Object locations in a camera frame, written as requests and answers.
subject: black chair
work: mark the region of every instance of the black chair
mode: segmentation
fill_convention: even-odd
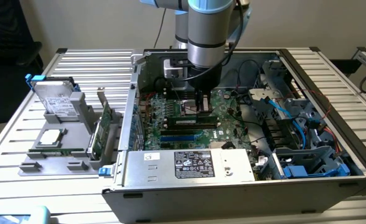
[[[0,123],[7,122],[29,92],[26,74],[41,74],[34,42],[18,0],[0,0]]]

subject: warning label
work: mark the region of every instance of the warning label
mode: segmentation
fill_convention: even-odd
[[[215,177],[211,151],[175,152],[175,176],[179,179]]]
[[[58,117],[76,117],[76,111],[68,97],[45,98],[46,105]]]

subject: white wall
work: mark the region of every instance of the white wall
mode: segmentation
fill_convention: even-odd
[[[57,48],[151,48],[161,9],[139,0],[20,0],[32,36],[49,61]],[[366,46],[366,0],[252,0],[252,17],[240,47],[318,46],[347,58]],[[167,11],[159,47],[173,41]]]

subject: sticker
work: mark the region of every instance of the sticker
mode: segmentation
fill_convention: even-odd
[[[175,152],[175,177],[215,177],[211,151]]]
[[[177,120],[175,123],[176,124],[195,124],[195,120]]]
[[[45,102],[58,117],[76,117],[76,111],[68,97],[48,97]]]
[[[147,160],[159,160],[160,154],[159,153],[144,153],[144,161]]]

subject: motherboard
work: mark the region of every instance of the motherboard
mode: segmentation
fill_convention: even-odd
[[[141,101],[145,130],[144,150],[244,148],[251,149],[244,123],[227,109],[235,98],[225,90],[211,92],[212,111],[199,117],[193,100],[168,99],[165,92],[147,95]]]

